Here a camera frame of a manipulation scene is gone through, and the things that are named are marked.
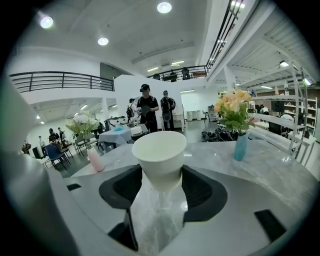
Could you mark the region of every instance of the person wearing backpack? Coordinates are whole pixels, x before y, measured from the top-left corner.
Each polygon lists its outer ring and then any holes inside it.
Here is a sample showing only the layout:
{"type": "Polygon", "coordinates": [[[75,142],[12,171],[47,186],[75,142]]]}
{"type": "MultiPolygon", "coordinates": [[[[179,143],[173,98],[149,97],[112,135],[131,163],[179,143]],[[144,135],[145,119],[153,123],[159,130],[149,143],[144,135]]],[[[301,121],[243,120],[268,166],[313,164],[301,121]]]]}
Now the person wearing backpack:
{"type": "Polygon", "coordinates": [[[162,109],[162,119],[165,131],[174,131],[174,117],[172,111],[176,108],[176,102],[173,98],[168,97],[168,91],[163,92],[163,98],[160,101],[162,109]]]}
{"type": "Polygon", "coordinates": [[[140,123],[145,124],[150,133],[157,132],[156,111],[159,110],[157,99],[150,95],[150,86],[146,83],[141,85],[140,92],[142,97],[139,98],[136,105],[139,108],[139,112],[141,112],[140,123]]]}
{"type": "Polygon", "coordinates": [[[133,120],[138,116],[137,106],[135,105],[134,98],[129,99],[129,105],[126,109],[126,115],[128,117],[128,122],[130,122],[131,119],[133,120]]]}

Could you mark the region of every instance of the man wearing black cap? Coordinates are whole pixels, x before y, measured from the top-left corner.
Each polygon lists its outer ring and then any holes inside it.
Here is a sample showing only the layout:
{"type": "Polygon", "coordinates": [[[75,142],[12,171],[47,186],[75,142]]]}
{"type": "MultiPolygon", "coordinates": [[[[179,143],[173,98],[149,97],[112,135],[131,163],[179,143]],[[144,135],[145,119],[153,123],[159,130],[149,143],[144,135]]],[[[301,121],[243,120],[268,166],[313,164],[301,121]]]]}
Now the man wearing black cap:
{"type": "Polygon", "coordinates": [[[150,86],[146,83],[141,85],[142,97],[138,100],[136,107],[141,108],[140,123],[145,124],[150,133],[158,131],[156,111],[159,110],[157,99],[150,95],[150,86]]]}
{"type": "Polygon", "coordinates": [[[173,98],[168,97],[168,91],[163,92],[163,98],[160,100],[160,105],[162,109],[162,119],[165,131],[174,131],[174,118],[172,110],[176,107],[176,102],[173,98]]]}

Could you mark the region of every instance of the black cap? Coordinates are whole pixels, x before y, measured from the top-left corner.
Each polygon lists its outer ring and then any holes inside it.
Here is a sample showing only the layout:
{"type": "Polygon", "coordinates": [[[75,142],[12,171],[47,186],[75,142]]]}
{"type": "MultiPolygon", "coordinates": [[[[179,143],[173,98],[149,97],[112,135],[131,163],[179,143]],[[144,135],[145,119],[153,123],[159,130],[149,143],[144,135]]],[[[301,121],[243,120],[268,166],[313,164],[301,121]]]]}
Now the black cap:
{"type": "Polygon", "coordinates": [[[142,93],[143,91],[146,91],[146,90],[150,90],[150,86],[146,83],[144,83],[143,85],[141,85],[141,89],[140,89],[140,92],[142,93]]]}

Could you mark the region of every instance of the blue vase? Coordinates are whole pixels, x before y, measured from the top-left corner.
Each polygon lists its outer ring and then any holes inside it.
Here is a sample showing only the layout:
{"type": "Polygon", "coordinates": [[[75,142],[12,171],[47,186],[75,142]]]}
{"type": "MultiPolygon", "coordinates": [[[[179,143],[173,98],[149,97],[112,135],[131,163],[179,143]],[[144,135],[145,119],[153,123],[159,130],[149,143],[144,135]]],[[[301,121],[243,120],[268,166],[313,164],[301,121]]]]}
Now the blue vase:
{"type": "Polygon", "coordinates": [[[235,160],[242,161],[242,159],[244,159],[245,154],[247,152],[247,142],[248,142],[247,133],[242,136],[238,136],[238,139],[235,142],[235,149],[234,149],[235,160]]]}

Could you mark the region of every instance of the blue object on table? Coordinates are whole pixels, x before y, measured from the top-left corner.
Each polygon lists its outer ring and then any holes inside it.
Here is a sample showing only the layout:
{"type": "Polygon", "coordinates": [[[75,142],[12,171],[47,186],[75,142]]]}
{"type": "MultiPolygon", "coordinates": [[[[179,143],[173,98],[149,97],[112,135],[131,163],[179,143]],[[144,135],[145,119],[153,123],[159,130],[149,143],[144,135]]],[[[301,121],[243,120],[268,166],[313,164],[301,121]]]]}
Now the blue object on table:
{"type": "Polygon", "coordinates": [[[114,131],[114,132],[118,132],[118,131],[122,131],[123,129],[124,129],[124,127],[121,126],[121,125],[119,125],[119,126],[116,126],[116,127],[113,129],[113,131],[114,131]]]}
{"type": "Polygon", "coordinates": [[[237,161],[242,161],[247,152],[247,143],[248,143],[248,134],[238,136],[238,139],[235,142],[234,148],[234,159],[237,161]]]}

